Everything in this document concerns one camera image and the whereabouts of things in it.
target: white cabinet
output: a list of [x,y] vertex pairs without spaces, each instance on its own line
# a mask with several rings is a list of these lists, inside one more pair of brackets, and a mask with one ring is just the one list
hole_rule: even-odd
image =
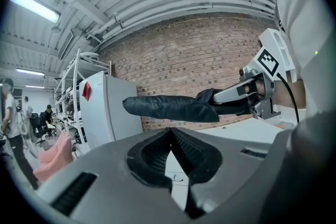
[[[82,96],[90,85],[88,101]],[[129,114],[122,100],[137,96],[136,84],[99,72],[79,84],[83,127],[90,149],[142,132],[139,116]]]

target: black office chair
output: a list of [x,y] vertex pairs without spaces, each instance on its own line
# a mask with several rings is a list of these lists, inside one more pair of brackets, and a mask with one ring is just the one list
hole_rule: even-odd
[[41,119],[38,116],[37,113],[32,113],[32,116],[30,118],[30,123],[32,124],[31,126],[33,127],[33,134],[37,139],[40,139],[40,141],[37,141],[35,144],[41,144],[45,141],[42,139],[42,136],[47,132],[47,129],[44,128],[41,124]]
[[41,126],[42,128],[46,129],[47,137],[52,137],[53,136],[53,132],[48,128],[47,124],[46,124],[46,119],[44,118],[44,112],[40,113],[40,120],[41,120]]

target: pink cloth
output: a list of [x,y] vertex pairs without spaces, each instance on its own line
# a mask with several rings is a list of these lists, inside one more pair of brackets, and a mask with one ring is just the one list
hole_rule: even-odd
[[70,136],[63,131],[50,149],[39,153],[40,166],[33,171],[37,179],[45,182],[50,176],[71,163],[74,160],[71,147]]

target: fluorescent light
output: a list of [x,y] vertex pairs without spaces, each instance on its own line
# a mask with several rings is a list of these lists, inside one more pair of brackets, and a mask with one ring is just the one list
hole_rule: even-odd
[[36,89],[44,89],[44,87],[41,86],[30,86],[30,85],[26,85],[27,88],[36,88]]
[[42,72],[30,71],[30,70],[25,70],[25,69],[20,69],[20,68],[17,68],[16,71],[17,72],[21,72],[21,73],[27,73],[27,74],[33,74],[33,75],[38,75],[38,76],[44,76],[44,73],[42,73]]
[[59,14],[53,12],[51,9],[37,3],[34,0],[10,0],[36,14],[46,18],[54,24],[58,21]]

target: black vent grille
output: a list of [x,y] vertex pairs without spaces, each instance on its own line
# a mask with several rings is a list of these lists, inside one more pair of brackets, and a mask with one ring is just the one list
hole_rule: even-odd
[[205,157],[200,148],[177,133],[172,137],[172,152],[186,175],[201,164]]
[[164,174],[167,157],[170,153],[170,136],[165,134],[148,144],[141,151],[143,160],[154,170]]
[[244,148],[240,151],[243,154],[255,157],[255,158],[261,158],[264,159],[267,156],[267,152],[262,151],[262,150],[257,150],[254,148]]
[[57,211],[68,216],[88,191],[97,176],[82,173],[74,182],[51,204]]

